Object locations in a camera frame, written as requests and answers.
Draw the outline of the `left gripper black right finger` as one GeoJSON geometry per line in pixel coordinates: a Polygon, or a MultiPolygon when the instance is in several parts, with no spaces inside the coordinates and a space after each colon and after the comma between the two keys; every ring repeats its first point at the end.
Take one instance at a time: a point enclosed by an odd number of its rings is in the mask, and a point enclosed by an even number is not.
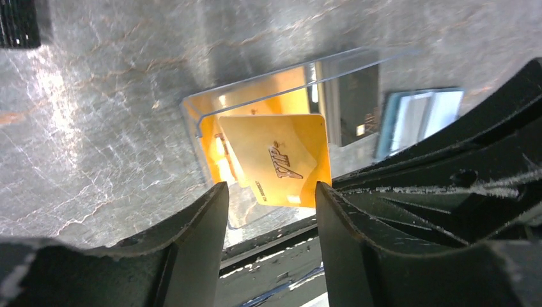
{"type": "Polygon", "coordinates": [[[426,241],[316,186],[316,218],[331,306],[540,306],[541,243],[426,241]]]}

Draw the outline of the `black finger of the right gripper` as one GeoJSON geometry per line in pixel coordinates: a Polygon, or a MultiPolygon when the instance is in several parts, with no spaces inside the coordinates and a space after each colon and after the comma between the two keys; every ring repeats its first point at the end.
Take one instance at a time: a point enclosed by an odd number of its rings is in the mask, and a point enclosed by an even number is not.
{"type": "Polygon", "coordinates": [[[541,237],[541,59],[446,128],[334,179],[352,204],[462,246],[541,237]]]}

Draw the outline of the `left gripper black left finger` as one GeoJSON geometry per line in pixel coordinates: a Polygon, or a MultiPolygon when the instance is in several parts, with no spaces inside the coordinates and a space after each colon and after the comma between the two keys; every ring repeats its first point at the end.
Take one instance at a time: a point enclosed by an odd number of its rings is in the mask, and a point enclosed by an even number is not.
{"type": "Polygon", "coordinates": [[[112,247],[1,238],[2,306],[213,306],[229,191],[194,203],[112,247]]]}

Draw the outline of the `light blue card holder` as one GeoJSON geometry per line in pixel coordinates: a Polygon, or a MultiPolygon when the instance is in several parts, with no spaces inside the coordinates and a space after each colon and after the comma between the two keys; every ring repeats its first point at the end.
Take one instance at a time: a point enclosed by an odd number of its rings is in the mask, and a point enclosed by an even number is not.
{"type": "Polygon", "coordinates": [[[395,155],[455,122],[463,94],[458,87],[390,93],[383,108],[375,160],[395,155]]]}

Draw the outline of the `gold VIP credit card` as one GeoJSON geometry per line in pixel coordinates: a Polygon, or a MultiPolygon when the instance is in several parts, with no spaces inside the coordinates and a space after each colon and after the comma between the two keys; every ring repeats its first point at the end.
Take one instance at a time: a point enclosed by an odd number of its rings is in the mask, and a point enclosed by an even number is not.
{"type": "Polygon", "coordinates": [[[317,183],[332,182],[321,114],[223,116],[219,123],[259,204],[315,208],[317,183]]]}

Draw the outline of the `clear box with gold cards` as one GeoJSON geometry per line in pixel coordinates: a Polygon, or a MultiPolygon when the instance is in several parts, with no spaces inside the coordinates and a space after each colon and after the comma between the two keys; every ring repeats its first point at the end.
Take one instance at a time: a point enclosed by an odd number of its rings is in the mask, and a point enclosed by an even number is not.
{"type": "Polygon", "coordinates": [[[229,185],[228,228],[309,215],[318,181],[370,160],[381,72],[407,54],[359,47],[183,99],[207,184],[229,185]]]}

